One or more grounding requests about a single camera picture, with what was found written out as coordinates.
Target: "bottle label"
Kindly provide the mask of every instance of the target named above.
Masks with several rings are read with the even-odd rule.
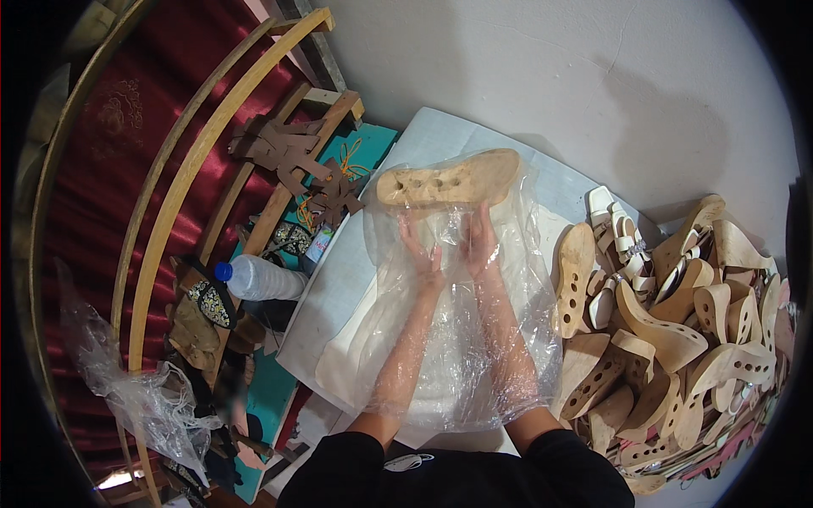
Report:
[[[332,238],[333,230],[329,226],[323,225],[319,232],[316,233],[316,237],[313,239],[311,246],[307,248],[305,255],[314,263],[318,263]]]

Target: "crumpled plastic bag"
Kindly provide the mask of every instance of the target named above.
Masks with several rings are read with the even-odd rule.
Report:
[[[141,433],[148,448],[195,470],[208,487],[203,457],[209,450],[211,430],[223,427],[223,422],[217,416],[195,418],[192,385],[171,363],[159,362],[157,371],[137,376],[125,372],[110,324],[76,291],[67,265],[59,258],[54,261],[61,289],[63,339],[90,391],[104,397],[128,432]]]

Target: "white wall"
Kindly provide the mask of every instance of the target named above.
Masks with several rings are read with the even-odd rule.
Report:
[[[606,183],[652,220],[716,192],[785,252],[798,174],[767,60],[724,0],[311,0],[367,121],[431,106]]]

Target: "person's left hand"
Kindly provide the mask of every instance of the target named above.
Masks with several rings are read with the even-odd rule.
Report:
[[[416,222],[412,210],[407,210],[398,215],[398,231],[401,233],[401,239],[406,245],[406,249],[412,256],[420,288],[440,291],[446,282],[441,271],[443,249],[436,244],[431,251],[427,251],[418,238]]]

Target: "hand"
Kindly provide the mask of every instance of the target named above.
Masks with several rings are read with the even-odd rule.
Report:
[[[415,271],[418,274],[420,289],[440,291],[446,282],[446,278],[441,271],[443,249],[439,245],[435,245],[432,251],[428,252],[420,243],[415,222],[412,210],[401,213],[398,215],[398,231],[401,233],[401,239],[406,245],[406,249],[412,256],[412,262],[415,264]]]
[[[475,282],[481,282],[489,273],[499,275],[500,245],[491,224],[488,203],[481,203],[475,211],[463,216],[460,252]]]

